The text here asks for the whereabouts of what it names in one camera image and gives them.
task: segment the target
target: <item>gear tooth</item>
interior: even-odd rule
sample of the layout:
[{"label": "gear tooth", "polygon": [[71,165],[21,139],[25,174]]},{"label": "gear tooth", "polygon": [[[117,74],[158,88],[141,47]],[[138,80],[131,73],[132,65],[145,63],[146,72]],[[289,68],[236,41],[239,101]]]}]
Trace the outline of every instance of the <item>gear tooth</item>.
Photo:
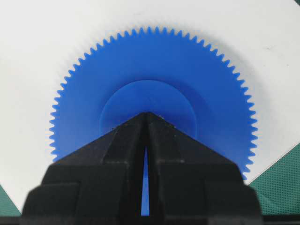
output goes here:
[{"label": "gear tooth", "polygon": [[177,36],[182,38],[182,30],[177,33]]},{"label": "gear tooth", "polygon": [[257,136],[251,135],[251,140],[256,140],[256,139],[257,139]]},{"label": "gear tooth", "polygon": [[255,156],[255,153],[253,151],[249,151],[248,156]]},{"label": "gear tooth", "polygon": [[241,86],[244,82],[245,82],[245,80],[238,80],[238,83],[239,83],[240,86]]},{"label": "gear tooth", "polygon": [[155,28],[155,30],[154,30],[154,32],[155,32],[156,34],[160,34],[160,32],[159,32],[159,28],[158,28],[158,27],[156,27],[156,28]]},{"label": "gear tooth", "polygon": [[85,52],[83,55],[84,55],[84,58],[85,58],[85,59],[87,59],[87,58],[89,58],[89,57],[90,57],[90,55],[89,55],[89,54],[87,54],[86,52]]},{"label": "gear tooth", "polygon": [[227,67],[228,67],[229,63],[230,63],[230,60],[224,61],[224,64],[225,64],[225,66],[227,66]]},{"label": "gear tooth", "polygon": [[206,45],[205,48],[207,48],[208,50],[210,50],[211,49],[211,44]]},{"label": "gear tooth", "polygon": [[248,104],[248,107],[249,107],[249,108],[251,108],[252,106],[254,106],[254,103],[253,103],[253,102],[248,102],[247,104]]},{"label": "gear tooth", "polygon": [[250,116],[253,116],[255,113],[256,113],[255,111],[249,110],[249,115],[250,115]]},{"label": "gear tooth", "polygon": [[128,31],[125,31],[125,32],[124,32],[124,37],[129,37]]},{"label": "gear tooth", "polygon": [[120,33],[117,34],[117,40],[120,40],[122,38],[122,35]]},{"label": "gear tooth", "polygon": [[257,122],[257,119],[250,118],[250,123],[251,123],[251,124],[254,124],[254,123],[256,123],[256,122]]},{"label": "gear tooth", "polygon": [[172,29],[172,30],[170,31],[170,35],[175,35],[175,30],[174,30],[174,29]]},{"label": "gear tooth", "polygon": [[55,97],[54,100],[55,100],[56,102],[60,102],[60,97]]},{"label": "gear tooth", "polygon": [[246,100],[249,100],[252,97],[252,95],[245,95]]},{"label": "gear tooth", "polygon": [[94,54],[95,52],[96,52],[96,50],[95,50],[95,49],[93,49],[93,48],[90,48],[90,53]]},{"label": "gear tooth", "polygon": [[108,42],[104,39],[103,40],[103,46],[107,46],[108,45]]},{"label": "gear tooth", "polygon": [[58,90],[57,93],[59,93],[59,95],[62,95],[62,90]]},{"label": "gear tooth", "polygon": [[71,77],[69,77],[69,76],[65,76],[65,77],[64,77],[64,79],[66,80],[66,82],[69,82],[69,81],[70,81],[70,79],[71,79]]},{"label": "gear tooth", "polygon": [[56,157],[53,159],[53,162],[58,161],[57,153],[54,153],[53,155],[56,155]]},{"label": "gear tooth", "polygon": [[229,70],[233,73],[235,66],[229,67]]},{"label": "gear tooth", "polygon": [[135,29],[132,29],[132,31],[131,31],[131,36],[136,36],[136,35],[137,35],[136,30],[135,30]]},{"label": "gear tooth", "polygon": [[139,34],[145,34],[144,29],[142,27],[139,30]]},{"label": "gear tooth", "polygon": [[203,39],[199,42],[199,45],[204,46],[204,40]]},{"label": "gear tooth", "polygon": [[197,36],[195,36],[195,37],[192,38],[192,42],[197,43]]},{"label": "gear tooth", "polygon": [[54,150],[51,152],[51,154],[52,154],[52,155],[57,155],[57,154],[58,154],[57,149],[54,149]]},{"label": "gear tooth", "polygon": [[163,34],[167,34],[167,33],[168,33],[168,32],[167,32],[167,28],[166,28],[166,27],[164,27],[164,28],[163,28],[163,31],[162,31],[162,33],[163,33]]},{"label": "gear tooth", "polygon": [[79,61],[80,65],[83,64],[83,59],[82,58],[79,58],[78,61]]},{"label": "gear tooth", "polygon": [[212,51],[212,53],[213,53],[214,55],[217,55],[217,52],[218,52],[218,49],[214,49],[214,50]]},{"label": "gear tooth", "polygon": [[251,127],[251,132],[255,132],[255,131],[258,131],[258,128],[257,127]]},{"label": "gear tooth", "polygon": [[245,93],[249,88],[247,87],[243,87],[243,88],[240,88],[242,90],[243,93]]},{"label": "gear tooth", "polygon": [[96,47],[97,47],[97,51],[98,51],[100,48],[102,48],[102,46],[101,46],[99,43],[96,44]]},{"label": "gear tooth", "polygon": [[250,160],[250,159],[247,159],[247,162],[246,162],[246,164],[247,164],[247,165],[252,165],[252,164],[253,164],[253,162],[252,162],[252,160]]},{"label": "gear tooth", "polygon": [[251,149],[254,149],[254,148],[256,148],[256,147],[257,147],[256,144],[254,144],[254,143],[252,143],[252,142],[250,143],[250,148],[251,148]]},{"label": "gear tooth", "polygon": [[79,69],[79,65],[77,65],[77,64],[73,64],[73,67],[74,67],[75,70]]},{"label": "gear tooth", "polygon": [[235,79],[238,79],[239,76],[240,76],[240,73],[234,73],[234,74],[233,74],[233,77],[234,77]]},{"label": "gear tooth", "polygon": [[[246,166],[243,167],[242,172],[249,173],[250,169]],[[242,174],[243,180],[247,180],[247,178]]]},{"label": "gear tooth", "polygon": [[110,41],[110,43],[114,43],[116,40],[114,39],[113,36],[110,36],[110,37],[109,37],[109,41]]},{"label": "gear tooth", "polygon": [[67,86],[67,84],[66,84],[66,83],[61,83],[60,85],[61,85],[61,87],[62,87],[63,89],[65,89],[65,88],[66,88],[66,86]]},{"label": "gear tooth", "polygon": [[75,71],[73,71],[73,70],[68,70],[68,72],[71,76],[73,76],[75,74]]},{"label": "gear tooth", "polygon": [[147,33],[148,33],[148,34],[152,34],[151,27],[148,27],[148,29],[147,29]]},{"label": "gear tooth", "polygon": [[51,112],[51,113],[50,113],[50,115],[52,115],[53,117],[55,117],[55,118],[56,118],[56,117],[57,117],[57,115],[58,115],[58,113],[57,113],[57,112]]},{"label": "gear tooth", "polygon": [[224,54],[220,54],[220,55],[218,56],[218,58],[219,58],[221,61],[223,61]]},{"label": "gear tooth", "polygon": [[58,110],[60,108],[60,106],[59,105],[52,105],[52,108]]},{"label": "gear tooth", "polygon": [[54,125],[55,120],[50,120],[49,123]]},{"label": "gear tooth", "polygon": [[184,38],[188,39],[189,40],[189,33],[187,33]]}]

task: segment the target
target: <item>blue plastic gear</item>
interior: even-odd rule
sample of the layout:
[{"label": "blue plastic gear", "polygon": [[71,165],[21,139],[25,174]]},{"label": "blue plastic gear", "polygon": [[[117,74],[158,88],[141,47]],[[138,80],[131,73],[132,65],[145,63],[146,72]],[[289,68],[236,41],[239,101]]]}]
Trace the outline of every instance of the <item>blue plastic gear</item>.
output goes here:
[{"label": "blue plastic gear", "polygon": [[148,28],[85,53],[55,98],[54,161],[140,112],[153,112],[249,172],[257,130],[251,96],[229,60],[196,40]]}]

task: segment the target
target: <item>green mesh surface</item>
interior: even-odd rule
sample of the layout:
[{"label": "green mesh surface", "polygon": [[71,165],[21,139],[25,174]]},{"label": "green mesh surface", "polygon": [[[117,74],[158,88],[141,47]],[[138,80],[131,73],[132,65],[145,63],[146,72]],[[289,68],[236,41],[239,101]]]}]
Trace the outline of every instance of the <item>green mesh surface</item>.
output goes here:
[{"label": "green mesh surface", "polygon": [[300,214],[300,144],[251,184],[264,215]]},{"label": "green mesh surface", "polygon": [[20,212],[0,186],[0,217],[19,216]]}]

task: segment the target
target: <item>white backdrop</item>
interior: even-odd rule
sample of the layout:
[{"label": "white backdrop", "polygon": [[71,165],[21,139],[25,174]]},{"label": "white backdrop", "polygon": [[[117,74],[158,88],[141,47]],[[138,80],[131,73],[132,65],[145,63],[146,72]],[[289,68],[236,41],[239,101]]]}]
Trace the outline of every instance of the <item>white backdrop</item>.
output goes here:
[{"label": "white backdrop", "polygon": [[258,119],[250,183],[300,141],[299,21],[293,0],[1,1],[0,184],[21,210],[53,159],[63,77],[103,38],[148,26],[204,38],[246,80]]}]

